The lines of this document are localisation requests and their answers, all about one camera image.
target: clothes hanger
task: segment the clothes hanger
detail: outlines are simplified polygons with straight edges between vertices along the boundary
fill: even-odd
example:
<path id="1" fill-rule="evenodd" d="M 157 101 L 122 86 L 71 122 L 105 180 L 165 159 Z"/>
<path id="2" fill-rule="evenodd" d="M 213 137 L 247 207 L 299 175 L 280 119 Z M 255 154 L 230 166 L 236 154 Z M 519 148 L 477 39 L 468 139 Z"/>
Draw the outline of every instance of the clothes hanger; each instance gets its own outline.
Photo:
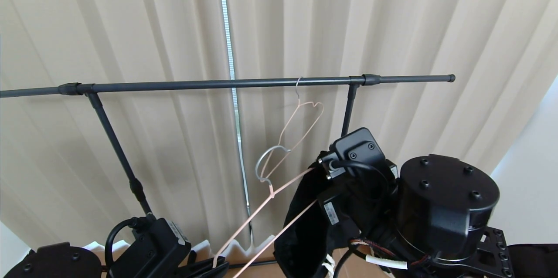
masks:
<path id="1" fill-rule="evenodd" d="M 303 104 L 300 103 L 300 95 L 299 95 L 299 91 L 297 89 L 298 85 L 299 85 L 299 81 L 301 78 L 299 78 L 296 82 L 295 85 L 295 92 L 296 95 L 298 97 L 298 105 L 297 108 L 295 109 L 295 111 L 293 112 L 293 114 L 291 115 L 291 117 L 289 118 L 289 120 L 287 121 L 287 123 L 285 124 L 285 127 L 283 127 L 283 130 L 281 131 L 281 135 L 279 135 L 279 143 L 273 147 L 270 147 L 269 149 L 267 149 L 267 151 L 265 151 L 261 157 L 259 158 L 256 166 L 255 166 L 255 175 L 256 177 L 259 179 L 260 182 L 267 182 L 269 185 L 269 196 L 267 197 L 267 199 L 265 199 L 263 201 L 263 203 L 261 205 L 259 205 L 259 207 L 248 217 L 248 219 L 246 219 L 246 221 L 239 227 L 239 229 L 233 234 L 233 236 L 231 236 L 231 238 L 229 238 L 229 240 L 227 240 L 227 242 L 221 247 L 221 249 L 215 254 L 215 256 L 213 257 L 213 266 L 217 266 L 217 258 L 219 257 L 219 255 L 227 248 L 227 246 L 229 246 L 229 244 L 231 244 L 232 240 L 235 239 L 235 237 L 247 226 L 247 224 L 249 224 L 249 222 L 251 222 L 251 220 L 263 209 L 263 207 L 265 207 L 265 205 L 267 205 L 267 203 L 269 201 L 271 201 L 272 198 L 275 197 L 275 195 L 277 195 L 279 192 L 283 191 L 286 187 L 288 187 L 289 185 L 291 185 L 292 183 L 294 183 L 295 181 L 299 180 L 301 177 L 303 177 L 306 173 L 310 172 L 312 169 L 306 169 L 305 171 L 299 173 L 299 175 L 297 175 L 296 177 L 294 177 L 293 179 L 291 179 L 290 181 L 288 181 L 287 183 L 285 183 L 283 186 L 279 187 L 277 190 L 273 190 L 273 184 L 271 183 L 271 180 L 269 180 L 269 176 L 273 173 L 273 171 L 275 171 L 275 169 L 277 169 L 277 167 L 279 167 L 279 165 L 285 160 L 285 158 L 287 158 L 287 156 L 289 155 L 289 153 L 291 153 L 291 151 L 293 151 L 293 149 L 295 149 L 302 141 L 303 139 L 305 139 L 305 137 L 307 136 L 307 134 L 312 130 L 312 128 L 315 126 L 315 124 L 317 123 L 317 121 L 320 119 L 321 115 L 323 114 L 323 104 L 320 102 L 305 102 Z M 306 131 L 306 133 L 304 133 L 303 137 L 291 148 L 291 149 L 287 149 L 286 147 L 280 145 L 281 143 L 281 139 L 283 137 L 283 134 L 285 133 L 285 130 L 287 128 L 287 126 L 291 123 L 291 120 L 293 119 L 294 115 L 297 113 L 297 111 L 299 110 L 299 108 L 303 105 L 309 105 L 312 104 L 313 107 L 316 107 L 317 105 L 321 105 L 321 111 L 320 114 L 317 116 L 317 118 L 315 119 L 315 121 L 312 123 L 312 125 L 309 127 L 309 129 Z M 269 162 L 269 158 L 271 157 L 271 154 L 273 153 L 273 151 L 275 149 L 283 149 L 283 151 L 285 151 L 285 157 L 283 157 L 283 159 L 281 159 L 281 161 L 279 161 L 279 163 L 277 163 L 277 165 L 275 165 L 275 167 L 273 167 L 273 169 L 267 174 L 267 176 L 263 177 L 263 171 L 265 170 L 265 167 L 267 166 L 267 163 Z M 259 165 L 261 163 L 261 161 L 263 160 L 263 158 L 268 155 L 267 160 L 265 161 L 263 170 L 262 170 L 262 174 L 259 175 L 258 174 L 258 168 Z M 277 238 L 279 238 L 279 236 L 281 236 L 281 234 L 283 234 L 283 232 L 285 232 L 285 230 L 287 230 L 300 216 L 303 215 L 303 213 L 305 213 L 305 211 L 307 211 L 307 209 L 309 209 L 312 205 L 309 205 L 307 208 L 305 208 L 297 217 L 295 217 L 287 226 L 285 226 L 285 228 L 283 228 L 283 230 L 281 230 L 281 232 L 279 232 L 279 234 L 277 234 L 273 240 L 271 240 L 271 242 L 269 242 L 265 248 L 263 248 L 259 253 L 257 253 L 257 255 L 255 255 L 250 262 L 248 262 L 243 268 L 241 268 L 241 270 L 239 272 L 237 272 L 235 277 L 238 277 L 261 253 L 263 253 L 263 251 L 265 251 L 265 249 L 267 249 L 271 244 L 273 244 L 273 242 L 275 242 L 275 240 L 277 240 Z"/>

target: silver metal hook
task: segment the silver metal hook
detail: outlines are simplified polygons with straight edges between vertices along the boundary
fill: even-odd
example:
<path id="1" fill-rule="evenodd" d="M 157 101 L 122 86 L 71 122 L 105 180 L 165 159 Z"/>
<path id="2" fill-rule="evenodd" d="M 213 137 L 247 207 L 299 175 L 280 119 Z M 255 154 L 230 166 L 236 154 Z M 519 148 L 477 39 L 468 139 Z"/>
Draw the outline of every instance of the silver metal hook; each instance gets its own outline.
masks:
<path id="1" fill-rule="evenodd" d="M 299 98 L 299 100 L 300 100 L 300 95 L 299 95 L 299 82 L 300 82 L 300 79 L 302 79 L 302 77 L 300 77 L 300 78 L 296 81 L 296 84 L 295 84 L 295 92 L 296 92 L 296 96 Z"/>
<path id="2" fill-rule="evenodd" d="M 267 179 L 267 177 L 263 177 L 258 175 L 258 168 L 259 168 L 259 164 L 262 162 L 263 158 L 271 151 L 273 151 L 274 149 L 283 149 L 283 151 L 285 151 L 286 153 L 289 153 L 291 150 L 287 149 L 286 147 L 284 147 L 283 145 L 275 145 L 273 147 L 269 147 L 269 149 L 267 149 L 267 151 L 263 152 L 263 154 L 259 157 L 258 162 L 255 163 L 255 168 L 254 168 L 254 172 L 255 172 L 255 177 L 257 177 L 259 179 L 260 182 L 267 182 L 269 185 L 271 185 L 271 180 Z"/>

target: beige curtain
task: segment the beige curtain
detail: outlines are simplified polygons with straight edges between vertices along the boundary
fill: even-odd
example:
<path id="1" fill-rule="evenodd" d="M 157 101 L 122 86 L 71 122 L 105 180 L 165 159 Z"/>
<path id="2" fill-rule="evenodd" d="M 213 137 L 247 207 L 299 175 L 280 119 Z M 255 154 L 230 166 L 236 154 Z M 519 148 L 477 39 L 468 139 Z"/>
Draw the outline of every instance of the beige curtain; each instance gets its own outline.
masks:
<path id="1" fill-rule="evenodd" d="M 350 129 L 388 158 L 443 153 L 487 173 L 558 73 L 558 0 L 227 0 L 237 78 L 450 74 L 454 83 L 361 87 Z M 221 0 L 0 0 L 2 89 L 71 81 L 228 79 Z M 280 185 L 339 137 L 347 87 L 300 87 L 325 112 L 274 173 Z M 245 220 L 230 90 L 101 94 L 158 217 L 214 250 Z M 293 88 L 239 89 L 251 208 L 253 167 L 296 107 Z M 103 242 L 141 209 L 84 97 L 0 101 L 0 219 L 31 247 Z M 305 108 L 292 146 L 311 125 Z M 255 218 L 281 228 L 296 186 Z M 248 232 L 239 238 L 249 245 Z"/>

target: curtain gap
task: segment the curtain gap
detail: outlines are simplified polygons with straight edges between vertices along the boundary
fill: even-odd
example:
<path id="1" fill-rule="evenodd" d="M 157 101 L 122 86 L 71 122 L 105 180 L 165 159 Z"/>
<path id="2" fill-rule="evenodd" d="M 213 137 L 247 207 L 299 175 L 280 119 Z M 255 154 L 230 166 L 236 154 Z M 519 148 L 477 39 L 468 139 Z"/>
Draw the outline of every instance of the curtain gap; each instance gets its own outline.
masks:
<path id="1" fill-rule="evenodd" d="M 227 40 L 227 54 L 229 58 L 229 74 L 231 80 L 235 80 L 235 60 L 233 58 L 233 45 L 231 43 L 231 30 L 229 27 L 229 12 L 227 10 L 227 0 L 221 0 L 221 5 L 223 7 L 223 25 L 225 27 L 225 38 Z M 241 165 L 241 173 L 242 173 L 242 182 L 244 187 L 245 193 L 245 201 L 246 201 L 246 210 L 248 212 L 248 216 L 251 215 L 250 212 L 250 200 L 248 196 L 248 183 L 246 181 L 246 171 L 244 165 L 244 157 L 242 155 L 242 136 L 241 136 L 241 120 L 240 120 L 240 113 L 238 109 L 238 97 L 237 97 L 237 89 L 231 88 L 232 96 L 233 96 L 233 108 L 235 109 L 235 125 L 236 125 L 236 133 L 237 133 L 237 142 L 238 142 L 238 159 Z M 249 222 L 248 228 L 250 231 L 250 243 L 254 242 L 254 234 L 252 231 L 252 222 Z"/>

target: screw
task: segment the screw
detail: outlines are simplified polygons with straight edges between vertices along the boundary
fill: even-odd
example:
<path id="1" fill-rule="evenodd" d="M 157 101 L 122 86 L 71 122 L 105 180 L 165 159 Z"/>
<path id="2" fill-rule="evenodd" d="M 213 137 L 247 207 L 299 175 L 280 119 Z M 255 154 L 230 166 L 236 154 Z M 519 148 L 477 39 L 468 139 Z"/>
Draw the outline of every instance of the screw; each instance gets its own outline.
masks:
<path id="1" fill-rule="evenodd" d="M 428 180 L 423 180 L 420 181 L 419 186 L 421 189 L 426 190 L 430 186 L 430 183 L 428 183 Z"/>
<path id="2" fill-rule="evenodd" d="M 480 200 L 481 196 L 479 191 L 471 191 L 471 193 L 469 193 L 469 197 L 474 200 Z"/>

